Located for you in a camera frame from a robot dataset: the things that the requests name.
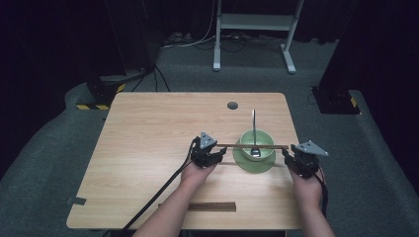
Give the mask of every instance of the human arm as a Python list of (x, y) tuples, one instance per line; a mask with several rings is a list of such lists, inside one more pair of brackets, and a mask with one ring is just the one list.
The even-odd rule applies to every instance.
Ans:
[[(321, 170), (317, 172), (317, 176), (320, 179), (322, 177), (321, 172)], [(302, 232), (304, 236), (335, 236), (332, 228), (320, 209), (322, 190), (318, 180), (315, 177), (303, 179), (293, 170), (290, 170), (290, 173), (293, 178), (293, 190), (298, 202)]]
[(135, 231), (133, 237), (177, 237), (191, 198), (214, 168), (215, 166), (201, 169), (194, 163), (188, 165), (182, 171), (179, 187)]

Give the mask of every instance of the gray carpet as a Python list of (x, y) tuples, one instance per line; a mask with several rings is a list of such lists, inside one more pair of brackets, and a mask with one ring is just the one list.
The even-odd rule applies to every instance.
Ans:
[[(224, 42), (222, 46), (235, 50), (240, 45)], [(311, 139), (330, 154), (320, 164), (326, 173), (327, 213), (335, 233), (419, 236), (419, 198), (383, 141), (362, 94), (351, 91), (362, 110), (358, 116), (323, 115), (315, 105), (310, 87), (319, 83), (335, 46), (294, 42), (296, 75), (288, 74), (277, 44), (223, 51), (219, 72), (211, 70), (212, 50), (192, 46), (162, 49), (156, 64), (173, 92), (284, 93), (299, 141)], [(137, 82), (129, 82), (125, 91)], [(158, 91), (166, 91), (158, 74), (157, 82)], [(84, 89), (82, 84), (67, 93), (67, 109), (39, 130), (2, 179), (0, 236), (94, 237), (104, 233), (73, 230), (65, 224), (71, 207), (67, 199), (78, 191), (108, 114), (75, 108)], [(136, 88), (138, 92), (154, 90), (152, 73)], [(291, 231), (289, 236), (301, 236), (301, 232)]]

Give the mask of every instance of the green bowl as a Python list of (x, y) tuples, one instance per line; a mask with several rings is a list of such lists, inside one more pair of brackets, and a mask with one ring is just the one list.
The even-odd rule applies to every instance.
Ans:
[[(245, 131), (241, 137), (240, 137), (240, 144), (254, 144), (253, 141), (253, 130), (247, 130)], [(264, 131), (256, 129), (256, 145), (274, 145), (274, 139), (272, 136)], [(260, 149), (261, 156), (255, 157), (250, 154), (251, 148), (242, 148), (241, 151), (244, 154), (244, 156), (252, 161), (263, 161), (266, 160), (272, 153), (274, 152), (274, 149)]]

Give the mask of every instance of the white metal stand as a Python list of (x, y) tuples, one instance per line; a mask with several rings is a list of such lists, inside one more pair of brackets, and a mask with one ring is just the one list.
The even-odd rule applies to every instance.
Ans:
[(304, 0), (298, 0), (295, 13), (291, 16), (278, 15), (252, 15), (252, 14), (222, 14), (221, 0), (218, 0), (216, 10), (216, 36), (213, 54), (213, 70), (221, 69), (221, 50), (220, 38), (221, 29), (238, 30), (267, 30), (289, 32), (285, 44), (281, 44), (281, 52), (287, 64), (290, 74), (295, 74), (295, 66), (290, 55), (290, 46), (293, 41), (296, 24), (298, 23), (299, 13), (301, 12)]

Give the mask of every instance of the metal spoon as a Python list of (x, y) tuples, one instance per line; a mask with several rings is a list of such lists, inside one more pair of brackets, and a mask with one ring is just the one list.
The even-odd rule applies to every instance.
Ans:
[[(253, 144), (256, 145), (256, 112), (253, 110), (252, 112), (252, 118), (253, 118)], [(250, 154), (253, 157), (261, 157), (261, 150), (259, 148), (253, 147), (250, 150)]]

